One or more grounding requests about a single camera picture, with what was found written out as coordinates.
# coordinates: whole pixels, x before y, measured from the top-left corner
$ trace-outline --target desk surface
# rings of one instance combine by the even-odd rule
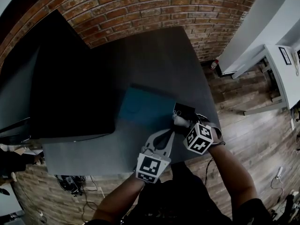
[[[285,60],[279,50],[284,47],[291,61],[291,65],[286,65]],[[291,48],[288,46],[265,45],[267,52],[270,54],[277,74],[284,89],[285,99],[288,108],[291,109],[300,100],[300,76],[296,75],[296,68],[291,54]]]
[[[205,75],[181,27],[133,35],[93,49],[97,66],[113,74],[116,99],[122,102],[132,84],[171,94],[175,100],[196,108],[219,126],[218,115]],[[43,145],[48,172],[64,175],[105,175],[131,172],[151,131],[127,120],[117,120],[111,135],[82,142]],[[188,151],[176,135],[172,163],[198,154]]]

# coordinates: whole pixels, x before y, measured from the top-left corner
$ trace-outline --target table leg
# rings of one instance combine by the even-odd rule
[[[268,65],[266,66],[264,69],[262,69],[262,72],[265,73],[266,71],[270,70],[271,69],[271,66]]]
[[[258,63],[261,59],[263,59],[266,56],[265,49],[263,49],[259,54],[257,54],[253,59],[246,62],[244,66],[242,66],[236,73],[232,75],[232,79],[235,79],[239,76],[241,76],[244,72],[249,70],[251,67],[253,67],[256,63]]]
[[[269,105],[266,107],[260,107],[260,108],[256,108],[253,110],[245,111],[244,115],[247,116],[247,115],[251,115],[251,114],[255,114],[255,113],[262,113],[262,112],[280,109],[280,108],[284,108],[284,107],[287,107],[286,102],[280,102],[280,103]]]
[[[281,96],[275,97],[275,98],[272,98],[272,102],[275,103],[275,102],[280,101],[281,99],[282,99]]]

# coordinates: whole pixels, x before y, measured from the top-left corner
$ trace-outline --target white table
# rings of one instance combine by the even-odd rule
[[[291,65],[286,65],[279,47],[285,48],[286,53],[292,63]],[[232,75],[232,78],[235,79],[253,67],[260,60],[266,58],[269,62],[269,65],[264,68],[262,72],[272,69],[279,88],[280,96],[272,100],[274,103],[278,101],[279,103],[246,111],[244,112],[245,116],[284,107],[291,109],[298,103],[298,101],[300,101],[300,76],[296,75],[296,67],[290,49],[291,48],[288,46],[264,45],[264,50],[262,50],[253,59],[246,62],[244,66],[242,66],[236,73]]]

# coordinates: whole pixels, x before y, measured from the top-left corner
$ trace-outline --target black sleeve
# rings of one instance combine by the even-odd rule
[[[272,223],[269,212],[258,198],[242,204],[233,212],[232,218],[233,223],[239,225],[268,225]]]
[[[107,222],[105,220],[95,219],[91,220],[86,225],[112,225],[110,222]]]

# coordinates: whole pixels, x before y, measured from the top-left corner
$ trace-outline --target black and white pattern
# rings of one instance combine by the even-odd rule
[[[190,147],[190,149],[202,153],[209,145],[210,142],[202,138],[198,138],[197,141]]]
[[[148,176],[146,174],[142,174],[140,172],[137,174],[137,177],[140,179],[143,179],[144,181],[147,181],[147,182],[154,182],[154,180],[155,180],[155,178]]]
[[[194,139],[197,137],[196,128],[193,128],[187,135],[187,144],[188,146],[193,143]]]
[[[159,166],[160,166],[159,160],[153,159],[151,157],[145,157],[142,162],[140,171],[157,175]]]
[[[203,127],[203,126],[199,126],[199,129],[200,129],[200,134],[202,136],[205,136],[205,137],[211,139],[211,134],[210,134],[209,129],[207,129],[206,127]]]

